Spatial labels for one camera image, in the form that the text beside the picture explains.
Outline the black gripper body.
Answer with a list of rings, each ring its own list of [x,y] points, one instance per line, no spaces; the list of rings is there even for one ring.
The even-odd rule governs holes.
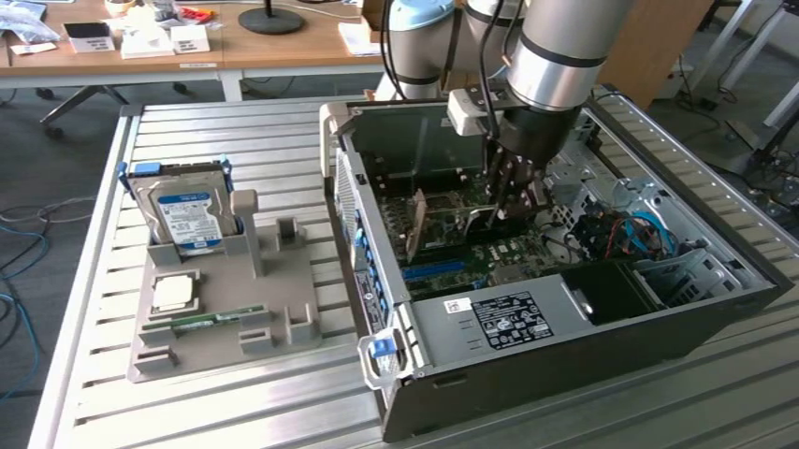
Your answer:
[[[581,110],[507,109],[499,122],[499,145],[534,165],[547,165],[562,149]]]

